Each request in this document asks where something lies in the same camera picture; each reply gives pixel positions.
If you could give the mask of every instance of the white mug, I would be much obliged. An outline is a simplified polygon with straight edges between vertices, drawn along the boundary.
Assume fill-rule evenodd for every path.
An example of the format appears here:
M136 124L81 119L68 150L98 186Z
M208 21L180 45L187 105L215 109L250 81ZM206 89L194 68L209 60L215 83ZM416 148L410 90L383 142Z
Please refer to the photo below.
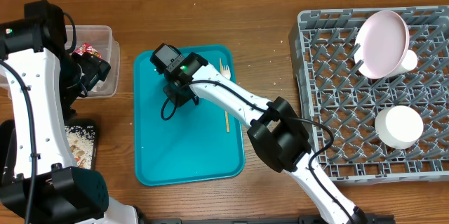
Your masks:
M414 109L397 105L380 111L374 127L383 143L396 149L406 149L420 138L424 123Z

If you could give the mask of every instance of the teal tray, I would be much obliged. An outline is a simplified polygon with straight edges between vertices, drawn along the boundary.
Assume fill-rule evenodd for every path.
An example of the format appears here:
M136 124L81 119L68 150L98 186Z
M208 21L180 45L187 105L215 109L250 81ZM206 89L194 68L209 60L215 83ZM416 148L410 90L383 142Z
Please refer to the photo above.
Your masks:
M216 69L228 65L235 82L231 52L221 45L180 48L203 56ZM229 115L226 132L225 111L207 100L199 105L188 102L169 121L161 119L167 98L167 84L150 63L153 51L134 62L135 175L148 186L170 185L237 176L245 165L240 122ZM169 103L166 116L173 109Z

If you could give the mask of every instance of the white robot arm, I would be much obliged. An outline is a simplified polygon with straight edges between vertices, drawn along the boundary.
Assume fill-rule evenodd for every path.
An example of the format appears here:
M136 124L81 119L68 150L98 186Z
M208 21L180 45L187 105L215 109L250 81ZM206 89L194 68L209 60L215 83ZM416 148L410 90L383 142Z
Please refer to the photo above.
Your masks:
M0 24L0 68L15 119L15 133L0 133L9 145L0 165L13 164L0 176L1 201L26 223L148 223L139 209L108 196L98 172L77 167L65 121L74 116L71 104L104 81L110 66L89 55L69 56L66 40L63 12L47 1L25 5L23 20Z
M309 170L309 161L314 152L310 147L308 151L297 152L291 149L294 145L293 143L290 143L290 145L289 143L282 143L283 141L302 140L304 141L302 144L309 145L307 142L308 135L307 138L301 139L296 137L301 136L300 132L294 132L293 134L296 133L297 135L289 136L286 133L288 130L286 130L287 126L285 125L277 126L272 134L265 130L266 126L268 126L267 123L271 122L271 119L269 119L270 112L268 111L270 111L270 106L273 103L270 100L249 93L234 82L224 78L213 65L194 53L184 57L177 49L164 46L163 44L153 53L151 61L156 65L159 73L164 73L166 79L170 81L169 85L164 88L164 91L168 95L168 99L171 99L175 105L183 105L183 103L191 99L193 94L198 98L215 103L237 118L248 129L248 134L257 155L275 171L284 170L290 175L313 200L325 222L330 224L366 223L363 212L335 187L316 160L313 160L311 165L318 180L313 177L312 172ZM173 98L173 96L179 95L180 91L176 91L176 89L185 88L185 86L188 86L192 93L183 92L177 99ZM280 107L288 104L286 101L282 101ZM293 109L288 111L290 116L296 115ZM280 112L280 110L271 111L272 114L277 112ZM253 130L256 124L260 127L258 130ZM262 133L267 137L273 137L270 140L276 140L277 137L279 141L277 143L264 143L263 141L266 138L259 136ZM275 149L284 147L278 154L279 159L282 159L283 155L293 153L291 157L294 157L294 160L289 160L292 162L292 166L286 164L285 160L278 162L278 160L273 160L275 157L267 157L270 153L269 150L264 150L265 147Z

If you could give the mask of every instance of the wooden surface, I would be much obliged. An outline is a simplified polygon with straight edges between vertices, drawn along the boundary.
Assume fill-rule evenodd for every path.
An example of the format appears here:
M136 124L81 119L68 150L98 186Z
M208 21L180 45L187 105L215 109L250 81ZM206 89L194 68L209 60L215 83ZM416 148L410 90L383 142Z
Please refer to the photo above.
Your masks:
M23 4L0 0L0 22L22 17ZM80 117L101 123L97 170L109 193L139 206L150 218L280 218L318 213L286 174L256 156L245 137L246 165L235 178L145 187L134 175L133 61L161 42L178 47L223 44L233 53L237 82L270 99L278 95L298 109L288 33L307 9L426 6L449 0L49 0L72 14L77 25L109 25L121 47L119 89L113 98L79 100ZM13 118L0 90L0 121ZM397 223L447 223L448 183L391 183L341 187L366 213L394 214ZM0 207L0 223L22 223Z

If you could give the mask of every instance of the dish rack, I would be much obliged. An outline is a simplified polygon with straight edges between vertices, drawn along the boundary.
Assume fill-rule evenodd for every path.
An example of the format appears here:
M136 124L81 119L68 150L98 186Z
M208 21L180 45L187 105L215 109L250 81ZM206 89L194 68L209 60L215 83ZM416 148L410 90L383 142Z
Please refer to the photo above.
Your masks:
M410 30L417 67L405 74L368 79L354 62L362 24L374 13L398 13ZM302 117L329 126L335 142L319 163L339 184L403 180L449 180L449 8L358 8L302 11L290 36L293 74ZM377 113L407 105L424 121L410 148L386 146L374 128ZM328 141L321 129L305 125L315 151Z

